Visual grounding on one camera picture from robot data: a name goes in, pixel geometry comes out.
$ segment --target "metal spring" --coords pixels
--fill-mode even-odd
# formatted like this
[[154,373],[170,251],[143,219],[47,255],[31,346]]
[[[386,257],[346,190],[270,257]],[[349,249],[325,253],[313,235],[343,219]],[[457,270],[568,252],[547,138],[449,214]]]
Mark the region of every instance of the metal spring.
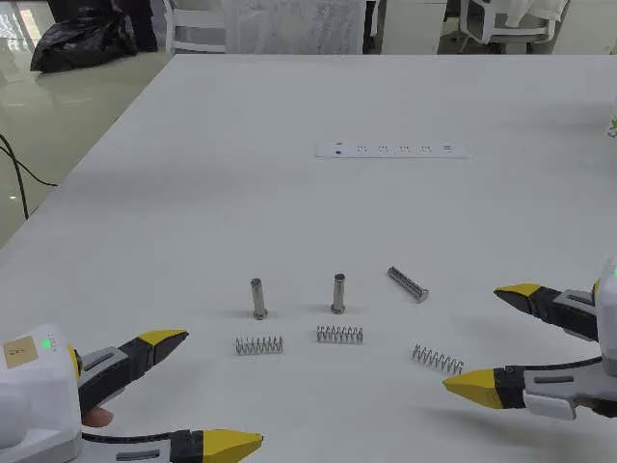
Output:
[[442,354],[437,350],[429,349],[421,344],[416,344],[412,351],[412,359],[428,367],[433,367],[450,374],[461,374],[465,365],[458,359]]
[[238,355],[281,354],[282,337],[236,338],[235,352]]
[[362,328],[355,326],[318,326],[317,342],[362,344]]

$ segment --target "power strip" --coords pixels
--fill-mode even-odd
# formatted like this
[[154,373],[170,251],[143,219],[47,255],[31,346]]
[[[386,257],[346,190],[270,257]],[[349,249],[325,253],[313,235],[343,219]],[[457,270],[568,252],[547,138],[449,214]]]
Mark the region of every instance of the power strip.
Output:
[[356,145],[343,142],[317,144],[317,157],[333,158],[441,158],[466,159],[467,151],[449,144],[437,145]]

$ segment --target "label sticker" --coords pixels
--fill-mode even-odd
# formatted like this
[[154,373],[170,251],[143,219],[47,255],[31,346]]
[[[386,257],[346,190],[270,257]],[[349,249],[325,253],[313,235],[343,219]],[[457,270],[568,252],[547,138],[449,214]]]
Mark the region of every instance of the label sticker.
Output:
[[4,344],[4,357],[7,360],[7,368],[11,369],[34,362],[39,354],[32,336],[28,336]]

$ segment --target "black cable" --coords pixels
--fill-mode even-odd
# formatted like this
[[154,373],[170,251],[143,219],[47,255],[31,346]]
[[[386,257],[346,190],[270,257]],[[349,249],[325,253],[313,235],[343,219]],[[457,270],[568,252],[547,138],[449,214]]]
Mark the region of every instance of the black cable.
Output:
[[[0,147],[0,150],[2,150],[3,152],[5,152],[8,157],[10,157],[11,159],[13,159],[13,157],[9,154],[9,152],[7,150],[5,150],[3,147]],[[30,168],[28,166],[26,166],[23,162],[21,162],[19,159],[17,159],[17,164],[19,164],[21,166],[21,168],[26,171],[28,174],[30,174],[30,177],[32,177],[34,180],[36,180],[38,183],[42,184],[42,185],[47,185],[47,186],[58,186],[58,183],[51,183],[49,181],[45,181],[45,180],[41,180],[40,178],[38,178],[34,172],[32,172],[30,170]]]
[[13,149],[11,148],[11,144],[9,141],[4,138],[4,135],[0,133],[0,140],[6,145],[7,150],[5,152],[9,155],[9,158],[13,161],[13,167],[15,168],[15,175],[17,176],[17,184],[19,185],[19,194],[21,195],[21,206],[23,207],[23,216],[26,220],[30,218],[30,214],[28,213],[28,203],[26,203],[26,191],[23,187],[23,178],[21,178],[21,171],[19,170],[19,162],[15,157]]

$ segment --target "metal pin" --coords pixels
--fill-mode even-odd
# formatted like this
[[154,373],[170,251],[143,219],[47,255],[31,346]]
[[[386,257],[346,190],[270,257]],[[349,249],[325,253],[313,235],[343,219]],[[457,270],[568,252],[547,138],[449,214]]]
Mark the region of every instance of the metal pin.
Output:
[[423,288],[418,283],[407,278],[397,268],[390,267],[388,269],[388,275],[405,289],[407,289],[407,291],[414,296],[417,302],[423,302],[428,297],[428,289]]
[[266,306],[263,303],[263,291],[261,290],[261,280],[259,278],[251,280],[251,291],[253,292],[253,303],[255,305],[253,316],[257,320],[263,320],[268,316],[268,311],[266,311]]
[[345,292],[345,275],[337,273],[335,275],[335,300],[330,306],[332,312],[341,314],[345,312],[345,305],[343,304],[343,294]]

